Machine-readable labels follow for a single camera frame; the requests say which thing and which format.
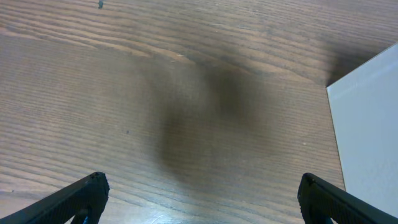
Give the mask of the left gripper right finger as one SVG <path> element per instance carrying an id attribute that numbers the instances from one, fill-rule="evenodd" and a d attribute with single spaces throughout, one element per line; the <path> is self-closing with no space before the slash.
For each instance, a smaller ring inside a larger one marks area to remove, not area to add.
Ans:
<path id="1" fill-rule="evenodd" d="M 302 176 L 297 198 L 306 224 L 397 224 L 396 217 L 311 173 Z"/>

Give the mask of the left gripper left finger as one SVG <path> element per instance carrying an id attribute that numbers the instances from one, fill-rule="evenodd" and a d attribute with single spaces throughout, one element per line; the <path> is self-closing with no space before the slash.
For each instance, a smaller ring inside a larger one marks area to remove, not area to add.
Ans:
<path id="1" fill-rule="evenodd" d="M 1 218 L 1 224 L 97 224 L 109 199 L 106 175 L 94 172 L 73 184 Z"/>

